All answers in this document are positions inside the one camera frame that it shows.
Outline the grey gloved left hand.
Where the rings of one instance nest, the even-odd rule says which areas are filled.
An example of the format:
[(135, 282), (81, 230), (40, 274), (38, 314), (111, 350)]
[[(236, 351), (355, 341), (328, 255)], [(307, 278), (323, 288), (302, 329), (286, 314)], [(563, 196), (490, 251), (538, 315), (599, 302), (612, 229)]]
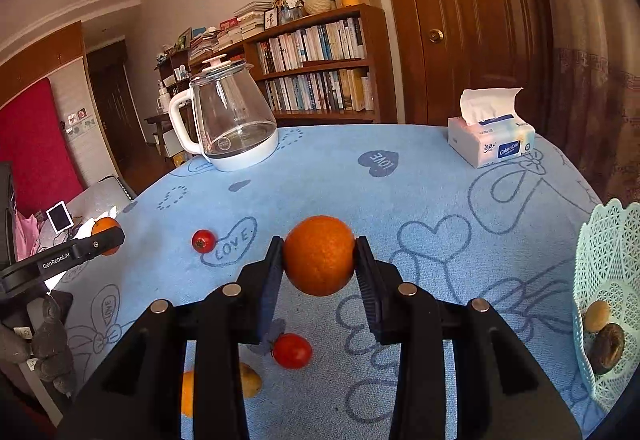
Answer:
[(1, 361), (21, 364), (35, 358), (38, 378), (51, 382), (60, 394), (70, 397), (77, 386), (74, 357), (67, 343), (60, 306), (50, 293), (42, 298), (40, 314), (42, 323), (30, 342), (1, 325)]

